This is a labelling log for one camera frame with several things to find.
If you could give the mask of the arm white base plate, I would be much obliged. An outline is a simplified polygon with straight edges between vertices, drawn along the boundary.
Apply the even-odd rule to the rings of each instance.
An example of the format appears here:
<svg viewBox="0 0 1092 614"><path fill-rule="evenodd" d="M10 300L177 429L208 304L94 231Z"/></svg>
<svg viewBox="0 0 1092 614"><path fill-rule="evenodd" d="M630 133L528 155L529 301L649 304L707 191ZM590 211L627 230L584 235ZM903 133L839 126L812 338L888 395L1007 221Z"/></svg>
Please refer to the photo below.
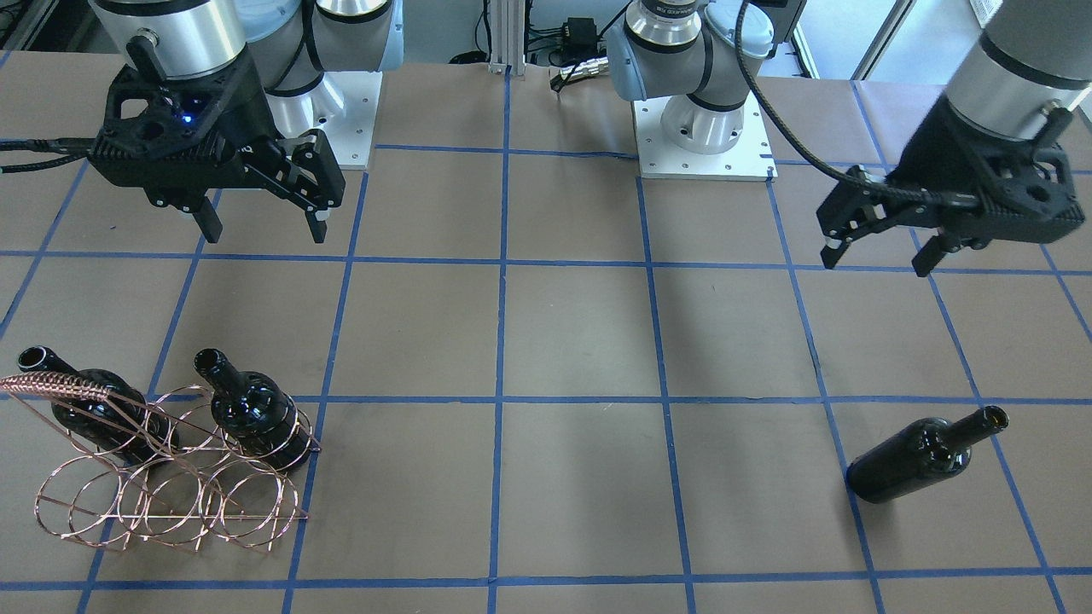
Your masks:
<svg viewBox="0 0 1092 614"><path fill-rule="evenodd" d="M308 92L266 101L282 135L323 130L343 170L366 172L383 81L382 72L327 72Z"/></svg>
<svg viewBox="0 0 1092 614"><path fill-rule="evenodd" d="M761 107L714 113L686 95L633 101L640 176L645 179L767 182L778 178Z"/></svg>

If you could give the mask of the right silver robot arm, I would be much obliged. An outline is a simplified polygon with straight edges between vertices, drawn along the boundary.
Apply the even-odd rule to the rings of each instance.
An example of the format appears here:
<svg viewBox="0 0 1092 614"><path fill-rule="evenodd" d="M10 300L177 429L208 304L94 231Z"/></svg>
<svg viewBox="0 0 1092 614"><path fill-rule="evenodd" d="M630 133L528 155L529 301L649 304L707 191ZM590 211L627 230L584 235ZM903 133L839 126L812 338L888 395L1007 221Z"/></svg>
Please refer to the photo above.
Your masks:
<svg viewBox="0 0 1092 614"><path fill-rule="evenodd" d="M404 61L401 1L93 1L124 57L90 164L153 206L222 223L207 194L262 189L301 210L314 243L342 205L330 141L348 101L333 81Z"/></svg>

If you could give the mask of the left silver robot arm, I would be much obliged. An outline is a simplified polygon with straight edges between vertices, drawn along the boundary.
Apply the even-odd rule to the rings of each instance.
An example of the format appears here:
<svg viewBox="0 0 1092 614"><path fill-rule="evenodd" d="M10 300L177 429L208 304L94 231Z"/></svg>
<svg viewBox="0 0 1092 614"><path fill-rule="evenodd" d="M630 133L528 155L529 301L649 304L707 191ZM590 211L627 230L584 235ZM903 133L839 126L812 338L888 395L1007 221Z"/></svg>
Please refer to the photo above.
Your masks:
<svg viewBox="0 0 1092 614"><path fill-rule="evenodd" d="M943 93L879 177L819 160L788 128L756 76L775 54L764 9L750 1L632 1L606 31L613 87L624 101L666 97L678 147L732 147L753 96L781 135L835 180L816 209L822 261L891 227L936 229L913 257L919 278L945 256L994 240L1049 244L1085 216L1060 135L1089 93L1088 1L1005 1Z"/></svg>

